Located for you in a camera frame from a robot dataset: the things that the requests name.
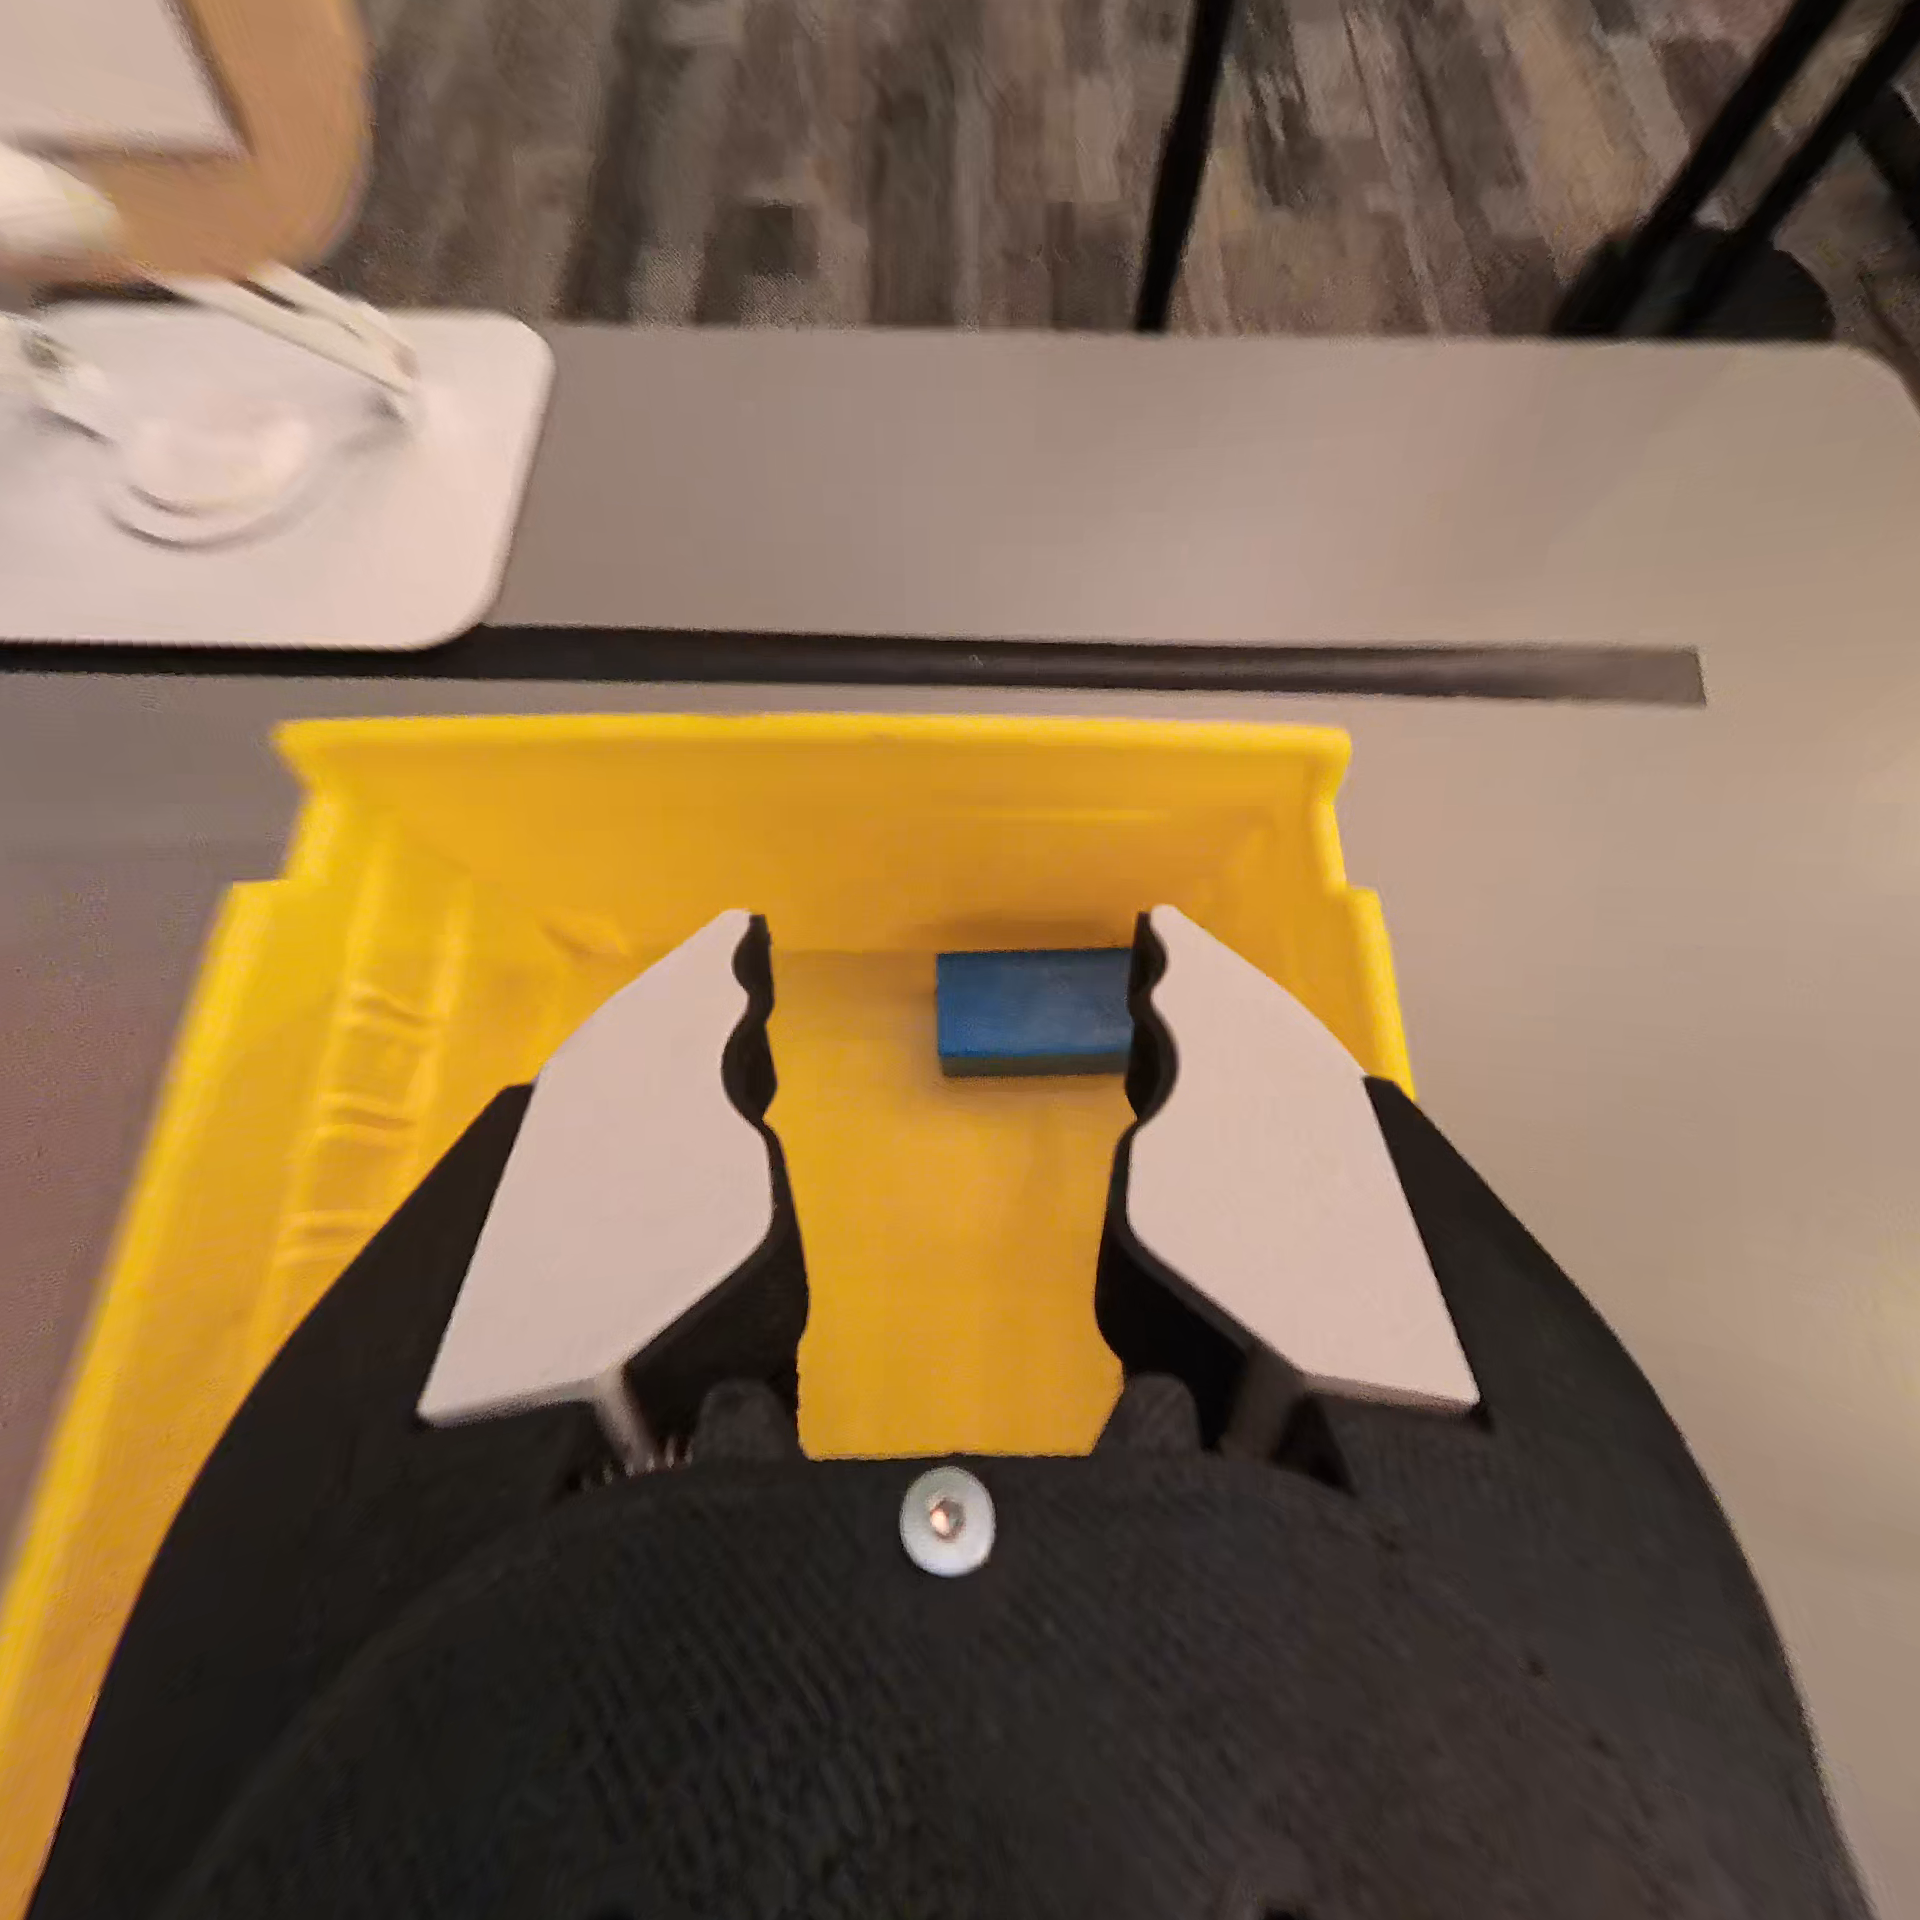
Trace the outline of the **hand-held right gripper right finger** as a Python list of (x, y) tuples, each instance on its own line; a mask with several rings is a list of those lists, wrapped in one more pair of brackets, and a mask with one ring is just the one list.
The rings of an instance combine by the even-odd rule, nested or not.
[(1481, 1388), (1355, 1056), (1169, 903), (1137, 923), (1128, 997), (1096, 1264), (1122, 1380), (1180, 1386), (1228, 1456), (1281, 1453), (1320, 1402), (1470, 1419)]

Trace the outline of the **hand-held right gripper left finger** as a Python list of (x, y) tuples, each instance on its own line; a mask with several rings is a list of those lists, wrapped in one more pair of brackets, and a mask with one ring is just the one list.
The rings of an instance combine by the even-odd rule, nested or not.
[(425, 1375), (434, 1429), (586, 1409), (615, 1460), (690, 1445), (707, 1396), (801, 1400), (810, 1279), (768, 1123), (772, 939), (731, 907), (600, 1007), (526, 1100)]

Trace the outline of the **dark blue wooden block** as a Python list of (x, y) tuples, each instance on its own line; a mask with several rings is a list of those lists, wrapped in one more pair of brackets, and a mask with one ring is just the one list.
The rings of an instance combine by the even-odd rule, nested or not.
[(942, 952), (936, 1040), (942, 1075), (1094, 1076), (1129, 1066), (1129, 948)]

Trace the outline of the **yellow plastic bin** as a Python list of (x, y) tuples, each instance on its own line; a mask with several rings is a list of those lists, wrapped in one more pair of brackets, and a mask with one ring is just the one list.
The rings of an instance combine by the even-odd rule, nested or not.
[(494, 1093), (728, 907), (772, 935), (772, 1125), (826, 1456), (1063, 1453), (1120, 1093), (951, 1083), (932, 957), (1120, 948), (1177, 905), (1412, 1089), (1330, 724), (1010, 716), (302, 720), (279, 877), (208, 939), (4, 1612), (24, 1916), (137, 1583), (243, 1396)]

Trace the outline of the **black table strip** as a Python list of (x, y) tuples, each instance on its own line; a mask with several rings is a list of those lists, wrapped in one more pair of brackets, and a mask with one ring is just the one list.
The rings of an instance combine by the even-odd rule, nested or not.
[(1698, 650), (1668, 643), (1041, 641), (476, 627), (418, 652), (8, 641), (8, 674), (552, 682), (1385, 697), (1698, 709)]

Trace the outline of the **black metal pole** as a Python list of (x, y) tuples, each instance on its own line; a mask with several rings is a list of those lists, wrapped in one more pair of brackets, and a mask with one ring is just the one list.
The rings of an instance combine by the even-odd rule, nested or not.
[(1159, 147), (1159, 164), (1143, 236), (1134, 333), (1161, 336), (1202, 197), (1216, 96), (1225, 73), (1240, 2), (1194, 2), (1180, 85)]

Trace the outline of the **black metal stand legs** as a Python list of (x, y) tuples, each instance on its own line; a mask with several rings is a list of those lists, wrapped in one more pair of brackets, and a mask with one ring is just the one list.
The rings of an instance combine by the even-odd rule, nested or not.
[(1842, 2), (1794, 2), (1763, 42), (1663, 197), (1632, 229), (1583, 264), (1550, 321), (1563, 340), (1702, 340), (1721, 345), (1830, 345), (1834, 301), (1780, 245), (1788, 220), (1846, 147), (1859, 147), (1919, 236), (1919, 4), (1894, 4), (1852, 76), (1814, 128), (1796, 137), (1751, 210), (1731, 226), (1705, 221), (1742, 154), (1834, 32)]

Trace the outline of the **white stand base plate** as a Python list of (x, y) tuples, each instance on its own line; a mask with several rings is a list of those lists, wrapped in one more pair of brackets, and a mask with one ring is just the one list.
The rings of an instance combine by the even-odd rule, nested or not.
[(4, 316), (2, 643), (414, 653), (491, 611), (556, 357), (274, 267)]

